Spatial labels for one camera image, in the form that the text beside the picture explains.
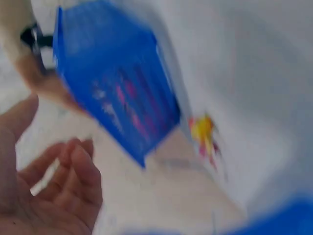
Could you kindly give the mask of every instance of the floor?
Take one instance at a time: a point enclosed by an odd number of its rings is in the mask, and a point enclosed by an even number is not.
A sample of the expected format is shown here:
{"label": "floor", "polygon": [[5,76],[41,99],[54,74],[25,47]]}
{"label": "floor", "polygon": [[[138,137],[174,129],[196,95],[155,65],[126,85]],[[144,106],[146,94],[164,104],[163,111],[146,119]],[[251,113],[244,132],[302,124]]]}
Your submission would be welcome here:
{"label": "floor", "polygon": [[[55,5],[69,2],[33,1],[43,31],[53,30]],[[50,53],[44,53],[44,57],[49,56]],[[0,83],[0,112],[29,93],[1,51]],[[155,228],[204,235],[231,228],[244,220],[242,213],[196,163],[193,147],[179,129],[151,154],[143,171],[94,120],[41,99],[35,121],[17,147],[18,169],[50,143],[73,136],[94,139],[95,163],[102,173],[105,202],[95,235]],[[56,165],[34,191],[45,186]]]}

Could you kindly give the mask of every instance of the beige object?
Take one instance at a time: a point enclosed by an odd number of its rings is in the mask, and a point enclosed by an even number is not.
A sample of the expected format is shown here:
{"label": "beige object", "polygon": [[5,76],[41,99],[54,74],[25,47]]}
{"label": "beige object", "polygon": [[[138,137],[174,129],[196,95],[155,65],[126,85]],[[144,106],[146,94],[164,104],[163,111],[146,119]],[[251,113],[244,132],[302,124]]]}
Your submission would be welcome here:
{"label": "beige object", "polygon": [[30,0],[0,0],[0,45],[12,62],[31,52],[20,35],[35,22]]}

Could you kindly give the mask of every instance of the finger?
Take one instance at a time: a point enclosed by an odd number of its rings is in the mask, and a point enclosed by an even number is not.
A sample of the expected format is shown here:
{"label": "finger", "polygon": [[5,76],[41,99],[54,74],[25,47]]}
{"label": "finger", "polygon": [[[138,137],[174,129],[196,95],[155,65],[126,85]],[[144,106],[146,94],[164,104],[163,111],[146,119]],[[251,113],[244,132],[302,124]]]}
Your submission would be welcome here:
{"label": "finger", "polygon": [[76,215],[92,230],[102,205],[101,175],[80,145],[72,152],[71,161],[73,171],[55,204]]}
{"label": "finger", "polygon": [[31,124],[38,108],[38,97],[31,95],[0,116],[0,212],[16,208],[15,143]]}
{"label": "finger", "polygon": [[86,151],[77,147],[71,155],[72,166],[81,184],[82,203],[74,214],[92,231],[102,205],[101,174]]}
{"label": "finger", "polygon": [[37,194],[37,197],[46,201],[53,201],[62,192],[70,172],[70,154],[75,145],[80,143],[80,140],[77,138],[71,139],[66,143],[62,153],[59,155],[59,166],[47,186]]}
{"label": "finger", "polygon": [[31,94],[29,98],[16,104],[0,116],[0,129],[6,129],[17,141],[31,124],[38,109],[38,96]]}
{"label": "finger", "polygon": [[64,143],[56,143],[47,148],[39,158],[18,172],[18,175],[32,188],[43,178],[49,166],[61,154],[64,146]]}
{"label": "finger", "polygon": [[[72,176],[72,174],[75,173],[73,170],[70,174],[70,155],[76,145],[81,145],[89,154],[93,154],[92,140],[85,140],[83,142],[80,142],[79,139],[70,140],[66,144],[66,147],[60,156],[60,165],[55,171],[53,177],[49,181],[47,187],[37,195],[39,198],[47,201],[53,201],[62,192],[65,183],[73,181],[69,179],[74,178],[74,176],[76,177],[76,175]],[[68,202],[63,201],[63,205],[68,205]]]}

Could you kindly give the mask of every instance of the blue box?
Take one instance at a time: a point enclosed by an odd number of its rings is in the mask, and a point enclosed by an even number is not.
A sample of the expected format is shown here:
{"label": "blue box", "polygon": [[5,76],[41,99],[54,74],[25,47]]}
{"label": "blue box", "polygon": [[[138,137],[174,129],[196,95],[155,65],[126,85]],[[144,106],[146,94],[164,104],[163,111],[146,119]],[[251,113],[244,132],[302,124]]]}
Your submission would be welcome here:
{"label": "blue box", "polygon": [[80,103],[142,166],[180,112],[152,31],[104,1],[58,8],[53,55]]}

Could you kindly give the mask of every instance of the blue object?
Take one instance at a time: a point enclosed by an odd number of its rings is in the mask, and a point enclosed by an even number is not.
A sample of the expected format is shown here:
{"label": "blue object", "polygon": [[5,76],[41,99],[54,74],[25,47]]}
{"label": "blue object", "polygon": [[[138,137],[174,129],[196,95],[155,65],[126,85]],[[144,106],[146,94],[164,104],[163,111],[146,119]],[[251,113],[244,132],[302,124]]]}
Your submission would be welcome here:
{"label": "blue object", "polygon": [[104,1],[59,7],[53,54],[75,100],[144,167],[180,118],[151,30]]}
{"label": "blue object", "polygon": [[228,235],[312,235],[313,205],[298,200],[279,213]]}

